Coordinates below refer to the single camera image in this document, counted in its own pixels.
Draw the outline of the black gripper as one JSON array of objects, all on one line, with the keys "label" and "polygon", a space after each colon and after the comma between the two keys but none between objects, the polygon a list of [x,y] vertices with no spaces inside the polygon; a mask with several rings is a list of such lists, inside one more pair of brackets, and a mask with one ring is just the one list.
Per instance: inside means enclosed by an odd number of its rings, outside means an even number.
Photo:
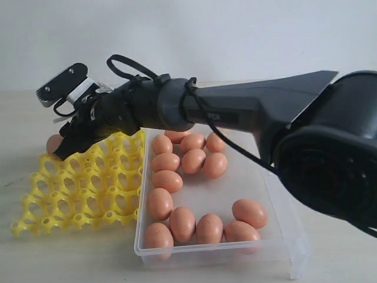
[{"label": "black gripper", "polygon": [[76,107],[71,121],[59,130],[62,142],[54,151],[54,156],[64,161],[73,154],[85,153],[116,132],[129,136],[140,129],[131,106],[135,92],[134,84],[123,84],[107,93],[92,92],[84,97]]}]

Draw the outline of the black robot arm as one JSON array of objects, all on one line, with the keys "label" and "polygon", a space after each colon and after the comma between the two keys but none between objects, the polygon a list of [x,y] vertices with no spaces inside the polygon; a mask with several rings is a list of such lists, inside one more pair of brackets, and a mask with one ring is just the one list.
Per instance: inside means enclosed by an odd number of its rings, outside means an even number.
[{"label": "black robot arm", "polygon": [[60,130],[65,160],[112,133],[186,131],[206,124],[254,136],[259,154],[232,149],[274,173],[305,206],[376,235],[376,72],[288,78],[199,88],[195,78],[119,72],[126,83],[89,98]]}]

